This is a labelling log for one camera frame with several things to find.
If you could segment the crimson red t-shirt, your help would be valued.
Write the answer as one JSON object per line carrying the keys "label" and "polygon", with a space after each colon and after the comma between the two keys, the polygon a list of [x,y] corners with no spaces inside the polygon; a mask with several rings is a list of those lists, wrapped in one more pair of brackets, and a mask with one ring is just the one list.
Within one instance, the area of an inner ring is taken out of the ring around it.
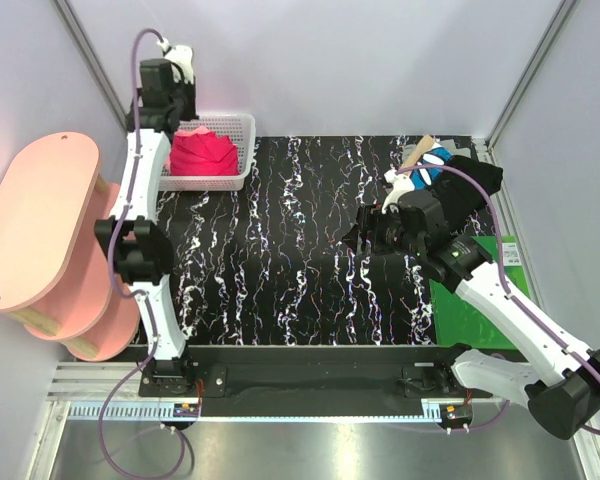
{"label": "crimson red t-shirt", "polygon": [[237,146],[215,132],[173,138],[168,169],[172,176],[235,176],[239,174]]}

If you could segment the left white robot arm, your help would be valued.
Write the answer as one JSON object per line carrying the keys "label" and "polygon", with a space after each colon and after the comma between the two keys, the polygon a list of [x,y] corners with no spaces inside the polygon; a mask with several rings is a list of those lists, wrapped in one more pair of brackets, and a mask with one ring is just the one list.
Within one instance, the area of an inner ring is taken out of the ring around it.
{"label": "left white robot arm", "polygon": [[170,293],[174,248],[157,224],[163,166],[183,120],[196,116],[192,63],[173,54],[141,61],[127,116],[128,153],[109,216],[94,225],[113,290],[136,302],[148,340],[144,395],[185,396],[197,386]]}

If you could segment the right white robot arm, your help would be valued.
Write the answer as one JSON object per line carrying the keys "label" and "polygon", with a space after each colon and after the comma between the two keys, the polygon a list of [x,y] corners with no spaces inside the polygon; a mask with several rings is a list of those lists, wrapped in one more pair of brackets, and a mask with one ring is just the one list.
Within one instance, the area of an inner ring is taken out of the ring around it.
{"label": "right white robot arm", "polygon": [[571,439],[600,411],[600,348],[592,349],[551,320],[505,275],[473,238],[454,235],[428,191],[390,196],[359,208],[343,243],[357,254],[408,254],[426,276],[487,317],[524,356],[524,363],[458,345],[434,371],[446,396],[468,388],[525,407],[548,433]]}

